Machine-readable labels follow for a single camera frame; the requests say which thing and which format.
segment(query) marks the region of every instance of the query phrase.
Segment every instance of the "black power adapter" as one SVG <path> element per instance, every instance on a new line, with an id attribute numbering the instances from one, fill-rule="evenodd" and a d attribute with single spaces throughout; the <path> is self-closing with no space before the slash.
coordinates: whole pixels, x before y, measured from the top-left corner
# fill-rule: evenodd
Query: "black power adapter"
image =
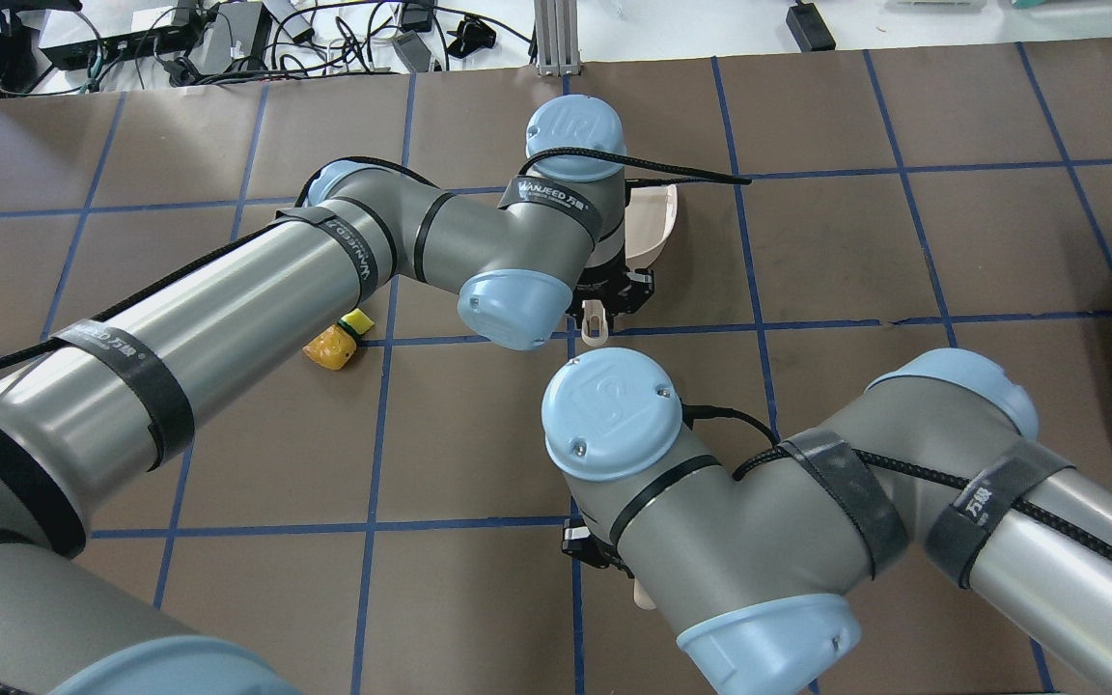
<path id="1" fill-rule="evenodd" d="M 788 8 L 786 24 L 792 30 L 792 39 L 801 46 L 801 52 L 834 51 L 835 37 L 831 36 L 814 3 L 795 0 L 795 4 Z"/>

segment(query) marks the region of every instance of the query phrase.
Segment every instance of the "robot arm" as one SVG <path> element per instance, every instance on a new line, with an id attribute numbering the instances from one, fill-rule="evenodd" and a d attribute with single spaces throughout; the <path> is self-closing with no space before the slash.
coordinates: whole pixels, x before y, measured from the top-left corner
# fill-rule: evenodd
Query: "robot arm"
<path id="1" fill-rule="evenodd" d="M 736 475 L 637 353 L 569 361 L 543 415 L 588 529 L 721 695 L 792 694 L 852 649 L 843 594 L 910 538 L 1112 692 L 1112 562 L 1012 510 L 1025 500 L 1112 545 L 1112 494 L 1032 441 L 1032 401 L 979 355 L 919 357 Z"/>
<path id="2" fill-rule="evenodd" d="M 617 116 L 584 97 L 548 102 L 528 151 L 562 146 L 623 153 Z M 58 695 L 295 695 L 257 656 L 195 636 L 64 555 L 83 548 L 112 494 L 393 276 L 456 291 L 459 316 L 504 347 L 543 344 L 575 300 L 618 290 L 604 278 L 623 266 L 620 170 L 548 158 L 489 209 L 337 162 L 251 241 L 71 326 L 67 347 L 0 381 L 0 682 Z M 735 480 L 683 427 L 657 365 L 597 350 L 548 388 L 548 451 L 589 530 L 723 695 L 797 692 L 828 668 L 860 641 L 843 594 L 910 540 L 1112 689 L 1112 564 L 1007 514 L 1010 502 L 990 505 L 1023 496 L 1112 545 L 1112 496 L 1032 444 L 1027 397 L 965 355 L 882 379 Z M 971 480 L 970 492 L 887 469 L 887 457 Z"/>
<path id="3" fill-rule="evenodd" d="M 579 146 L 624 153 L 603 101 L 556 99 L 530 120 L 529 155 Z M 221 678 L 190 692 L 292 692 L 255 656 L 191 636 L 64 557 L 110 497 L 394 275 L 455 291 L 467 325 L 504 347 L 537 348 L 584 269 L 623 259 L 622 170 L 547 158 L 492 209 L 337 162 L 251 241 L 106 321 L 70 326 L 58 334 L 67 347 L 1 379 L 0 682 L 50 692 L 80 673 L 59 692 L 177 692 L 186 661 Z M 158 668 L 155 691 L 113 681 Z"/>

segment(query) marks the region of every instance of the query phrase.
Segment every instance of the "light blue joint cap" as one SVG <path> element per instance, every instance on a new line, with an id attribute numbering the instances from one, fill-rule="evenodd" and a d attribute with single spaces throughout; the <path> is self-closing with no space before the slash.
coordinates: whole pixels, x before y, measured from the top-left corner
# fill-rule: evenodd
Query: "light blue joint cap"
<path id="1" fill-rule="evenodd" d="M 334 190 L 344 178 L 361 170 L 385 171 L 380 167 L 358 162 L 342 161 L 326 165 L 326 168 L 320 170 L 320 176 L 312 180 L 311 186 L 308 186 L 308 199 L 304 206 L 318 206 L 320 202 L 327 201 L 328 198 L 332 197 Z"/>
<path id="2" fill-rule="evenodd" d="M 1002 414 L 1011 418 L 1015 431 L 1023 435 L 1024 439 L 1036 439 L 1039 429 L 1036 406 L 1032 405 L 1027 391 L 1006 378 L 1006 371 L 989 357 L 957 347 L 940 347 L 939 350 L 927 351 L 891 374 L 875 378 L 865 391 L 888 378 L 900 376 L 923 376 L 962 386 L 1002 410 Z"/>
<path id="3" fill-rule="evenodd" d="M 701 622 L 676 644 L 719 695 L 794 695 L 860 639 L 842 596 L 806 594 Z"/>
<path id="4" fill-rule="evenodd" d="M 662 366 L 604 347 L 575 357 L 544 391 L 547 454 L 566 474 L 595 483 L 654 465 L 681 431 L 681 399 Z"/>
<path id="5" fill-rule="evenodd" d="M 301 695 L 259 656 L 185 634 L 141 642 L 68 677 L 50 695 Z"/>
<path id="6" fill-rule="evenodd" d="M 620 116 L 608 102 L 583 93 L 566 93 L 539 106 L 526 123 L 526 157 L 557 147 L 587 147 L 599 152 L 626 153 Z M 608 178 L 624 165 L 589 157 L 553 157 L 535 165 L 556 180 L 587 181 Z"/>
<path id="7" fill-rule="evenodd" d="M 463 285 L 457 315 L 476 334 L 510 350 L 537 350 L 552 338 L 574 291 L 547 274 L 503 269 Z"/>

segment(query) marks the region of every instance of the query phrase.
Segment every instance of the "grid of blue tape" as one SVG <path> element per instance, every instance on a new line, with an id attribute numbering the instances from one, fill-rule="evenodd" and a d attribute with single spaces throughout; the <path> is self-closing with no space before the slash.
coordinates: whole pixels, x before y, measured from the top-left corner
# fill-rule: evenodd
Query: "grid of blue tape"
<path id="1" fill-rule="evenodd" d="M 1109 246 L 1106 239 L 1103 237 L 1098 219 L 1093 212 L 1093 207 L 1086 198 L 1084 187 L 1080 183 L 1079 175 L 1076 170 L 1084 167 L 1099 167 L 1099 166 L 1112 166 L 1112 158 L 1098 158 L 1098 159 L 1072 159 L 1068 152 L 1066 146 L 1064 146 L 1063 138 L 1059 133 L 1058 125 L 1055 123 L 1054 113 L 1051 112 L 1050 106 L 1045 101 L 1044 92 L 1042 92 L 1041 85 L 1039 85 L 1035 71 L 1033 71 L 1032 64 L 1027 58 L 1027 51 L 1025 51 L 1022 44 L 1015 44 L 1016 51 L 1020 52 L 1021 61 L 1025 73 L 1027 73 L 1027 80 L 1032 85 L 1033 92 L 1036 96 L 1039 106 L 1041 106 L 1042 115 L 1045 116 L 1048 127 L 1050 127 L 1050 132 L 1053 133 L 1055 145 L 1058 146 L 1059 153 L 1062 158 L 1059 161 L 1041 161 L 1041 162 L 1012 162 L 1012 163 L 985 163 L 985 165 L 944 165 L 944 166 L 927 166 L 927 167 L 907 167 L 904 166 L 904 155 L 900 150 L 898 138 L 896 138 L 895 129 L 892 127 L 891 116 L 886 107 L 886 99 L 882 93 L 882 86 L 878 83 L 877 73 L 874 71 L 873 57 L 870 56 L 868 51 L 862 52 L 862 58 L 864 58 L 866 70 L 868 71 L 870 82 L 874 88 L 874 96 L 877 98 L 877 106 L 880 113 L 882 113 L 882 121 L 884 128 L 887 132 L 887 138 L 890 140 L 891 149 L 893 156 L 895 156 L 895 167 L 884 167 L 884 168 L 867 168 L 867 170 L 828 170 L 828 171 L 803 171 L 803 172 L 745 172 L 747 178 L 751 179 L 785 179 L 785 178 L 821 178 L 821 177 L 843 177 L 843 176 L 878 176 L 878 175 L 896 175 L 900 177 L 901 183 L 903 185 L 903 190 L 905 198 L 907 198 L 909 208 L 912 215 L 913 226 L 915 234 L 917 234 L 919 242 L 921 244 L 922 251 L 924 252 L 925 262 L 927 265 L 927 271 L 930 271 L 931 284 L 933 285 L 934 295 L 936 300 L 939 300 L 940 316 L 936 317 L 912 317 L 909 319 L 902 319 L 896 321 L 887 321 L 893 326 L 931 326 L 940 325 L 944 326 L 946 331 L 946 339 L 950 345 L 955 344 L 955 330 L 954 326 L 961 325 L 962 322 L 981 322 L 981 321 L 1029 321 L 1029 320 L 1059 320 L 1059 319 L 1091 319 L 1091 318 L 1112 318 L 1112 311 L 1056 311 L 1046 314 L 976 314 L 976 316 L 953 316 L 946 309 L 946 302 L 943 294 L 941 294 L 941 286 L 939 280 L 939 269 L 936 269 L 935 259 L 933 252 L 930 249 L 930 244 L 925 240 L 924 228 L 921 221 L 921 211 L 919 211 L 917 202 L 915 201 L 912 188 L 909 181 L 910 172 L 963 172 L 963 171 L 985 171 L 985 170 L 1026 170 L 1027 168 L 1064 168 L 1068 171 L 1068 176 L 1072 181 L 1073 188 L 1075 188 L 1079 201 L 1084 209 L 1084 215 L 1086 220 L 1093 229 L 1095 240 L 1098 240 L 1099 247 L 1103 255 L 1103 262 L 1109 264 L 1112 272 L 1112 254 L 1109 251 Z M 732 165 L 732 172 L 734 175 L 742 175 L 738 171 L 737 158 L 736 158 L 736 147 L 732 129 L 732 118 L 729 118 L 728 111 L 728 96 L 724 91 L 724 85 L 719 72 L 719 61 L 718 58 L 711 59 L 711 68 L 715 82 L 716 93 L 719 98 L 719 108 L 723 116 L 723 127 L 724 133 L 727 138 L 728 146 L 728 158 Z M 406 130 L 405 130 L 405 141 L 403 141 L 403 156 L 401 163 L 405 165 L 409 161 L 410 153 L 410 128 L 411 121 L 414 121 L 414 91 L 415 91 L 415 79 L 414 76 L 410 78 L 409 91 L 406 97 Z M 565 93 L 569 92 L 569 79 L 568 77 L 562 78 L 562 91 Z M 122 115 L 122 109 L 127 101 L 127 93 L 122 93 L 119 97 L 118 106 L 116 106 L 113 119 L 110 125 L 109 133 L 106 137 L 106 145 L 102 147 L 102 151 L 98 161 L 97 170 L 92 176 L 91 185 L 89 186 L 89 192 L 87 198 L 85 198 L 85 205 L 81 208 L 73 209 L 61 209 L 61 210 L 22 210 L 22 211 L 6 211 L 0 212 L 0 219 L 10 219 L 10 217 L 27 217 L 27 216 L 79 216 L 79 220 L 71 238 L 70 247 L 68 249 L 67 259 L 64 266 L 62 266 L 62 274 L 59 277 L 57 289 L 54 290 L 54 296 L 52 304 L 50 305 L 48 319 L 46 319 L 44 330 L 42 338 L 48 336 L 49 330 L 53 328 L 52 324 L 54 316 L 57 314 L 59 300 L 62 298 L 62 289 L 64 289 L 67 277 L 70 274 L 70 266 L 76 257 L 77 247 L 79 246 L 81 231 L 83 231 L 85 224 L 87 224 L 88 216 L 93 215 L 106 215 L 106 212 L 129 212 L 129 211 L 143 211 L 143 210 L 165 210 L 165 209 L 185 209 L 185 208 L 212 208 L 212 207 L 234 207 L 235 208 L 235 219 L 234 228 L 230 232 L 230 240 L 238 237 L 239 225 L 242 221 L 244 207 L 252 206 L 252 203 L 288 203 L 290 198 L 248 198 L 247 188 L 250 185 L 252 162 L 255 162 L 255 155 L 257 145 L 260 141 L 260 128 L 264 123 L 265 107 L 268 101 L 268 87 L 266 86 L 260 91 L 260 102 L 257 106 L 257 116 L 255 128 L 252 129 L 251 146 L 248 150 L 247 167 L 244 171 L 244 178 L 241 187 L 239 187 L 238 198 L 234 201 L 198 201 L 198 202 L 172 202 L 172 203 L 151 203 L 151 206 L 119 206 L 119 207 L 92 207 L 92 199 L 96 197 L 98 183 L 101 178 L 101 172 L 106 168 L 106 159 L 109 156 L 110 147 L 113 143 L 113 138 L 116 131 L 118 131 L 119 121 Z M 768 331 L 773 330 L 802 330 L 802 329 L 825 329 L 825 328 L 856 328 L 856 326 L 882 326 L 883 321 L 878 319 L 864 319 L 864 320 L 823 320 L 823 321 L 784 321 L 784 322 L 768 322 L 763 316 L 761 310 L 761 302 L 757 295 L 757 281 L 754 275 L 754 266 L 751 262 L 751 245 L 749 245 L 749 228 L 747 228 L 746 217 L 745 217 L 745 202 L 742 195 L 741 187 L 735 188 L 735 202 L 737 212 L 737 224 L 741 226 L 741 240 L 742 249 L 745 255 L 745 272 L 747 281 L 749 282 L 749 301 L 751 307 L 754 311 L 754 322 L 751 325 L 726 325 L 726 326 L 666 326 L 666 328 L 635 328 L 626 329 L 620 331 L 618 335 L 675 335 L 675 334 L 703 334 L 703 332 L 745 332 L 751 331 L 757 336 L 758 345 L 758 356 L 761 360 L 761 369 L 763 369 L 764 376 L 764 389 L 766 390 L 766 400 L 768 409 L 768 418 L 772 421 L 772 426 L 776 431 L 778 428 L 778 413 L 777 404 L 775 399 L 775 393 L 772 388 L 772 368 L 770 368 L 768 351 L 766 346 L 766 335 Z M 464 188 L 455 189 L 456 193 L 499 193 L 503 192 L 503 187 L 480 187 L 480 188 Z M 377 532 L 397 532 L 397 530 L 431 530 L 431 529 L 451 529 L 451 528 L 507 528 L 507 527 L 559 527 L 564 523 L 564 517 L 489 517 L 489 518 L 463 518 L 463 519 L 437 519 L 437 520 L 403 520 L 403 523 L 379 523 L 377 520 L 377 505 L 379 498 L 379 480 L 380 480 L 380 463 L 383 463 L 384 454 L 384 428 L 385 428 L 385 414 L 387 414 L 388 405 L 388 386 L 389 386 L 389 375 L 391 365 L 391 353 L 396 347 L 407 347 L 407 345 L 440 345 L 440 344 L 455 344 L 455 342 L 480 342 L 479 336 L 437 336 L 437 338 L 409 338 L 409 339 L 398 339 L 394 338 L 393 327 L 396 325 L 397 317 L 397 294 L 398 294 L 398 281 L 394 280 L 390 282 L 389 287 L 389 309 L 388 309 L 388 322 L 387 328 L 385 328 L 385 338 L 383 340 L 369 340 L 367 345 L 376 348 L 384 349 L 384 369 L 383 376 L 380 376 L 380 393 L 379 401 L 377 408 L 377 425 L 376 425 L 376 440 L 374 449 L 374 458 L 371 458 L 371 478 L 370 478 L 370 493 L 368 497 L 368 514 L 366 523 L 328 523 L 328 524 L 291 524 L 291 525 L 255 525 L 255 527 L 203 527 L 203 528 L 180 528 L 179 518 L 181 514 L 182 497 L 185 497 L 185 492 L 187 487 L 188 471 L 191 465 L 191 453 L 193 453 L 195 444 L 191 445 L 185 455 L 182 455 L 179 479 L 176 486 L 176 492 L 173 492 L 172 502 L 172 513 L 171 518 L 169 518 L 169 524 L 167 528 L 142 528 L 142 529 L 100 529 L 92 533 L 95 538 L 160 538 L 166 540 L 162 563 L 160 563 L 160 568 L 158 572 L 158 579 L 155 593 L 155 605 L 160 607 L 165 599 L 166 594 L 166 583 L 167 576 L 169 574 L 169 564 L 171 564 L 173 540 L 177 538 L 197 538 L 197 537 L 234 537 L 234 536 L 290 536 L 290 534 L 312 534 L 312 533 L 363 533 L 365 534 L 365 550 L 363 550 L 363 573 L 361 573 L 361 584 L 359 584 L 359 604 L 358 604 L 358 616 L 357 616 L 357 627 L 356 627 L 356 639 L 354 649 L 354 669 L 353 669 L 353 683 L 351 692 L 353 695 L 358 695 L 363 689 L 363 647 L 366 643 L 366 629 L 368 619 L 368 606 L 370 597 L 370 574 L 371 574 L 371 558 L 374 558 L 375 548 L 375 534 Z M 569 357 L 574 356 L 575 353 L 575 339 L 577 339 L 577 334 L 575 334 L 574 327 L 570 325 L 566 326 L 564 331 L 557 331 L 553 334 L 554 339 L 563 339 L 566 342 L 567 355 Z M 575 514 L 575 503 L 570 502 L 570 514 Z M 583 653 L 583 615 L 582 615 L 582 567 L 578 564 L 573 564 L 573 602 L 574 602 L 574 692 L 575 695 L 584 695 L 586 692 L 586 672 L 584 672 L 584 653 Z M 1055 684 L 1053 678 L 1050 676 L 1050 667 L 1045 661 L 1044 651 L 1039 646 L 1036 642 L 1032 642 L 1032 653 L 1033 661 L 1035 663 L 1037 677 L 1041 678 L 1042 688 L 1046 692 L 1053 692 L 1055 689 Z M 812 683 L 808 687 L 811 691 L 817 694 L 821 692 L 817 682 Z"/>

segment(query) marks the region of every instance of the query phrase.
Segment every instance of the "white surface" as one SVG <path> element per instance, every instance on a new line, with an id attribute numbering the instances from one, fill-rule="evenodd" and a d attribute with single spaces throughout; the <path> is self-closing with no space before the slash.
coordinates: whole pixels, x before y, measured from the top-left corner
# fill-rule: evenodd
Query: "white surface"
<path id="1" fill-rule="evenodd" d="M 96 3 L 98 0 L 87 0 Z M 530 33 L 534 22 L 532 0 L 440 0 L 446 8 L 479 12 Z M 791 0 L 579 0 L 578 40 L 582 60 L 656 61 L 667 58 L 790 53 L 797 44 L 786 29 Z M 296 3 L 310 8 L 311 0 Z M 1011 40 L 1089 39 L 1112 36 L 1112 0 L 1051 0 L 1031 10 L 1015 10 L 1011 0 L 972 0 L 970 6 L 903 6 L 896 0 L 820 0 L 817 9 L 837 41 L 838 48 L 907 48 L 1000 43 Z M 318 43 L 339 40 L 334 17 L 340 14 L 356 33 L 366 32 L 371 4 L 326 9 L 315 12 Z M 384 8 L 377 22 L 388 13 Z M 455 14 L 440 12 L 446 31 L 457 26 Z M 440 56 L 434 32 L 424 34 L 433 54 Z M 304 49 L 284 48 L 305 64 L 320 58 Z M 376 66 L 405 71 L 393 48 L 376 44 Z M 450 61 L 453 70 L 483 70 L 524 66 L 529 61 L 522 40 L 498 31 L 497 46 L 464 61 Z M 167 85 L 167 75 L 155 61 L 142 59 L 146 87 Z M 53 75 L 43 91 L 59 91 L 80 85 L 83 71 Z M 113 68 L 102 89 L 138 89 L 131 64 Z"/>
<path id="2" fill-rule="evenodd" d="M 676 186 L 639 188 L 625 208 L 625 258 L 629 268 L 649 268 L 676 226 Z"/>

